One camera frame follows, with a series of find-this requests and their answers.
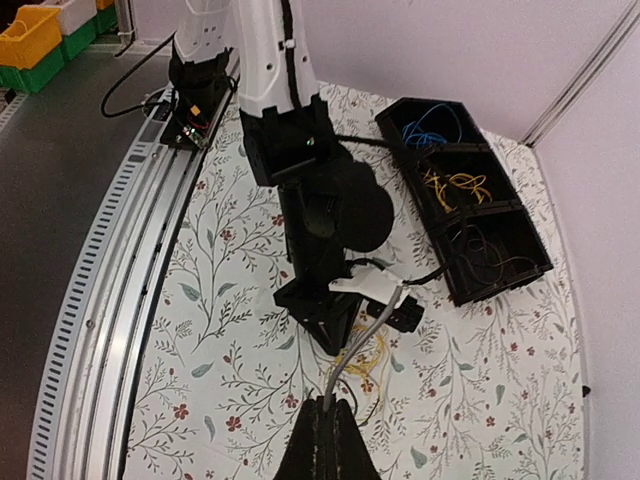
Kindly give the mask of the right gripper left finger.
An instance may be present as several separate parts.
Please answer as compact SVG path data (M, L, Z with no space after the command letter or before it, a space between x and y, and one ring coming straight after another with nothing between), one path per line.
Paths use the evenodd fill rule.
M308 480L316 477L316 447L322 404L305 400L300 408L274 480Z

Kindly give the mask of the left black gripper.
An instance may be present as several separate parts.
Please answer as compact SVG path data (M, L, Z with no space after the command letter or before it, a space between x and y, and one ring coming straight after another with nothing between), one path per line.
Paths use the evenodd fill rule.
M327 288L314 289L294 279L274 293L274 301L326 354L337 356L347 343L363 298Z

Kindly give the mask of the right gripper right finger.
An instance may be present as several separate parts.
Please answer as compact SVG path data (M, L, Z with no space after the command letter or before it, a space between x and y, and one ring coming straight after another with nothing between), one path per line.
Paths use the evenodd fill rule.
M322 413L322 478L380 479L348 402L335 397Z

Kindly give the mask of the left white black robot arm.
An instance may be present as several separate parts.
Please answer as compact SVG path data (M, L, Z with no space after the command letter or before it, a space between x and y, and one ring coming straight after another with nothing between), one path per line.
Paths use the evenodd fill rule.
M278 191L294 278L276 291L319 346L337 355L361 300L331 290L345 254L379 248L394 207L372 168L336 135L321 98L297 1L188 1L172 39L169 77L197 119L215 110L232 51L240 60L244 149L256 183Z

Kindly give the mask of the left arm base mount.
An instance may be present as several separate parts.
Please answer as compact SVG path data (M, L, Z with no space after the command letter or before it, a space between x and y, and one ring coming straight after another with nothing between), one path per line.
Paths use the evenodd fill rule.
M183 62L173 48L169 62L171 113L160 142L176 149L203 150L208 132L225 95L237 82L227 73L232 48L225 47L204 62Z

